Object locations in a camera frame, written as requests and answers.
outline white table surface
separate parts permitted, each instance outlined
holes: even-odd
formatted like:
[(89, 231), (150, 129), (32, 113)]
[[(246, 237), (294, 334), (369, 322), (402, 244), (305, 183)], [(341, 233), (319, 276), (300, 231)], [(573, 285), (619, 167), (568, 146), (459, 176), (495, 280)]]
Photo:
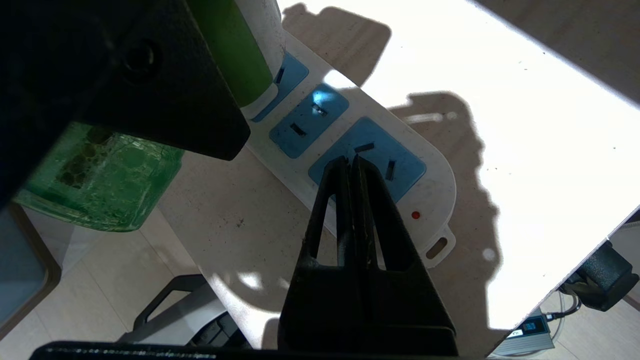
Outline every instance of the white table surface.
[[(640, 204), (637, 105), (478, 5), (278, 3), (285, 29), (374, 100), (437, 120), (414, 129), (456, 174), (458, 242), (429, 274), (461, 354), (491, 350)], [(386, 36), (381, 53), (367, 36)], [(159, 206), (236, 321), (267, 322), (243, 327), (252, 345), (274, 346), (308, 209), (246, 149), (187, 153)]]

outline screw hole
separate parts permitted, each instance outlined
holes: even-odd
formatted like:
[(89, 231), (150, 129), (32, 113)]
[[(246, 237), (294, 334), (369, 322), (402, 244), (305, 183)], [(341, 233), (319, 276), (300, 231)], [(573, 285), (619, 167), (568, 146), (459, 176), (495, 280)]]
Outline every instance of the screw hole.
[(427, 259), (432, 260), (435, 258), (446, 246), (447, 238), (439, 238), (429, 251), (427, 251)]
[(146, 83), (160, 70), (160, 48), (149, 40), (132, 46), (122, 60), (125, 78), (134, 85)]

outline floor tile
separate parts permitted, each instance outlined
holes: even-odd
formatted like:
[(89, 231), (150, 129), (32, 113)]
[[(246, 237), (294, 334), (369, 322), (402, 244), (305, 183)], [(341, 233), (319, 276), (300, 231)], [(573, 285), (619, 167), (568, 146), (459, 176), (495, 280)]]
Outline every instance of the floor tile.
[(550, 348), (549, 350), (542, 352), (540, 355), (532, 356), (531, 359), (580, 360), (560, 343), (556, 343), (556, 348)]
[(566, 317), (558, 342), (580, 360), (637, 359), (640, 312), (625, 301), (604, 313), (583, 306)]
[(51, 342), (35, 311), (25, 316), (0, 341), (0, 360), (26, 360), (40, 345)]
[(149, 214), (147, 221), (140, 228), (140, 232), (153, 246), (174, 276), (200, 273), (158, 208)]
[(63, 277), (106, 234), (104, 231), (73, 225), (28, 208), (24, 208), (24, 212), (60, 265)]
[(105, 235), (83, 263), (128, 331), (138, 314), (173, 279), (139, 231)]
[(182, 300), (185, 296), (189, 295), (188, 291), (172, 291), (165, 299), (158, 305), (158, 307), (149, 315), (147, 320), (151, 320), (155, 318), (158, 314), (162, 313), (164, 310), (167, 310), (171, 305), (174, 305), (176, 302)]
[(36, 313), (54, 341), (115, 341), (125, 332), (82, 261), (36, 306)]

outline blue outlet panel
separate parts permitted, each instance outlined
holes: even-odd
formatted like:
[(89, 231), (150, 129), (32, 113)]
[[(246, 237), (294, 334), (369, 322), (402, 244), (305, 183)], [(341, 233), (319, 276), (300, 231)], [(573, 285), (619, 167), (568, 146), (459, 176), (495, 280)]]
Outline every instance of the blue outlet panel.
[(334, 89), (320, 84), (271, 131), (269, 137), (295, 159), (349, 108), (349, 101)]
[(338, 156), (351, 163), (356, 153), (380, 170), (394, 202), (415, 184), (427, 166), (373, 120), (363, 117), (347, 130), (310, 168), (309, 177), (318, 185), (324, 167)]
[(309, 69), (306, 66), (294, 58), (293, 55), (284, 53), (284, 60), (282, 61), (280, 72), (278, 72), (276, 78), (273, 80), (273, 83), (278, 87), (278, 95), (276, 95), (267, 107), (262, 109), (256, 117), (251, 119), (251, 121), (263, 121), (264, 117), (267, 116), (276, 105), (280, 104), (307, 75), (309, 75)]

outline clear green container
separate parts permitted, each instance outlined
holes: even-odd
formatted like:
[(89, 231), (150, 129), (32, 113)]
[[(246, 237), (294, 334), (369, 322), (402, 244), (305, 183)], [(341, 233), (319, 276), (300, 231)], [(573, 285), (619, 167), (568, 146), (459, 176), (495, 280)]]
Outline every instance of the clear green container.
[(183, 154), (73, 122), (14, 201), (91, 229), (137, 230), (180, 170)]

